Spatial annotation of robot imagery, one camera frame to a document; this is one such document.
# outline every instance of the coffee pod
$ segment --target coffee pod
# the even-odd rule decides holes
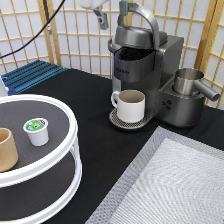
[[[0,172],[11,169],[18,161],[18,153],[12,132],[0,128]]]
[[[48,140],[48,121],[44,118],[35,118],[27,121],[23,130],[28,134],[31,143],[34,146],[45,145]]]

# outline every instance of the black tray surface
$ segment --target black tray surface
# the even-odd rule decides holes
[[[0,222],[25,218],[47,208],[65,193],[74,174],[75,161],[68,153],[41,175],[0,188]]]
[[[34,118],[48,121],[49,141],[43,146],[33,146],[23,125]],[[14,101],[0,104],[0,128],[12,131],[19,154],[17,164],[11,169],[19,169],[45,157],[58,147],[69,130],[69,120],[65,112],[50,103],[32,100]]]

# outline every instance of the coffee mug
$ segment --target coffee mug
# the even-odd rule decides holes
[[[11,169],[18,161],[18,153],[12,132],[0,128],[0,173]]]
[[[112,93],[111,102],[117,108],[118,118],[126,123],[135,123],[144,118],[145,95],[140,91],[115,91]]]

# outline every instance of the coffee machine handle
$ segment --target coffee machine handle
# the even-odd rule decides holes
[[[154,49],[158,50],[160,46],[159,25],[153,13],[137,3],[128,3],[128,12],[135,12],[146,19],[153,32]],[[118,25],[125,26],[124,16],[119,15]]]

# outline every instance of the black cable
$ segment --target black cable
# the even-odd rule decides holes
[[[19,52],[19,51],[21,51],[22,49],[24,49],[27,45],[29,45],[33,40],[35,40],[42,32],[43,32],[43,30],[47,27],[47,25],[51,22],[51,20],[56,16],[56,14],[58,13],[58,11],[61,9],[61,7],[62,7],[62,5],[64,4],[64,2],[65,2],[65,0],[63,0],[62,2],[61,2],[61,4],[59,5],[59,7],[57,8],[57,10],[54,12],[54,14],[51,16],[51,18],[47,21],[47,23],[43,26],[43,28],[30,40],[30,41],[28,41],[24,46],[22,46],[21,48],[19,48],[18,50],[16,50],[16,51],[13,51],[13,52],[11,52],[11,53],[8,53],[8,54],[5,54],[5,55],[3,55],[3,56],[0,56],[0,59],[2,59],[2,58],[5,58],[5,57],[7,57],[7,56],[9,56],[9,55],[11,55],[11,54],[15,54],[15,53],[17,53],[17,52]]]

